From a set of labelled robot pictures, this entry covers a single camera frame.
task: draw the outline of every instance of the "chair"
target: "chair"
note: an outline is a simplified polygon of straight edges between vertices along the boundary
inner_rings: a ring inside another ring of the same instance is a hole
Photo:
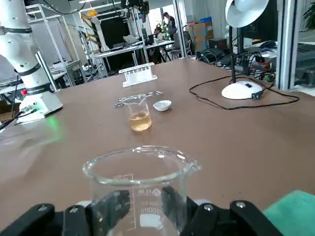
[[[192,55],[192,51],[191,51],[192,40],[191,40],[189,32],[184,31],[184,37],[185,37],[185,47],[186,47],[187,54],[190,53],[190,55]],[[174,59],[174,57],[179,58],[179,54],[181,53],[181,46],[179,43],[178,33],[174,34],[174,41],[175,41],[174,47],[173,47],[173,50],[171,51],[172,60]]]

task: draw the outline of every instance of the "small white bowl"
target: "small white bowl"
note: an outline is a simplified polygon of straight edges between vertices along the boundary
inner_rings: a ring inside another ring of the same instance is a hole
[[[153,104],[154,108],[157,109],[159,112],[167,111],[172,105],[172,102],[169,100],[163,100],[156,102]]]

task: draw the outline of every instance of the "tabletop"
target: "tabletop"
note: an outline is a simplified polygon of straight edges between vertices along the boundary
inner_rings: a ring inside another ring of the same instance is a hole
[[[91,199],[82,165],[138,145],[169,146],[195,158],[202,169],[187,179],[187,194],[220,207],[245,199],[265,209],[295,189],[315,193],[313,97],[294,93],[301,98],[294,104],[226,111],[198,101],[189,88],[229,71],[177,59],[152,66],[152,72],[157,80],[128,88],[124,75],[117,75],[63,89],[57,93],[62,110],[0,134],[0,228],[35,204],[61,210]],[[287,101],[270,91],[261,100],[226,100],[221,91],[229,81],[195,92],[225,106]],[[156,90],[164,94],[148,99],[151,128],[133,132],[126,109],[113,105],[120,97]],[[172,109],[154,110],[159,100],[171,100]]]
[[[163,42],[159,42],[158,44],[152,44],[152,45],[146,46],[146,49],[163,47],[163,46],[174,44],[174,43],[175,43],[175,41],[165,40]]]
[[[118,54],[122,54],[122,53],[131,52],[131,51],[138,50],[138,49],[143,49],[143,45],[132,46],[132,47],[123,48],[123,49],[112,51],[112,52],[97,54],[94,56],[94,58],[96,58],[96,59],[97,58],[106,58],[106,57],[110,57],[110,56],[114,56],[114,55],[118,55]]]
[[[66,74],[66,72],[62,72],[62,73],[59,73],[59,74],[52,74],[52,76],[53,76],[54,80],[57,80],[61,76],[64,76],[65,74]],[[18,84],[17,90],[20,90],[20,89],[25,89],[24,83]],[[0,90],[0,94],[4,94],[4,93],[7,93],[7,92],[12,92],[12,91],[15,91],[15,86],[10,86],[10,87],[6,87],[4,89],[1,89]]]

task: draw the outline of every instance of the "lamp shade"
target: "lamp shade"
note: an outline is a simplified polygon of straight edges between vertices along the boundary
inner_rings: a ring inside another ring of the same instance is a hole
[[[264,12],[269,0],[227,0],[225,17],[234,28],[248,26]]]

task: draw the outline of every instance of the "glass beaker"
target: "glass beaker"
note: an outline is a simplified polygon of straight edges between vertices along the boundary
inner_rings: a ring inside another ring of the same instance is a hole
[[[95,236],[176,236],[187,223],[186,177],[197,161],[168,147],[120,149],[83,166]]]
[[[123,101],[128,109],[129,122],[134,131],[143,131],[152,125],[152,120],[145,94],[131,96]]]

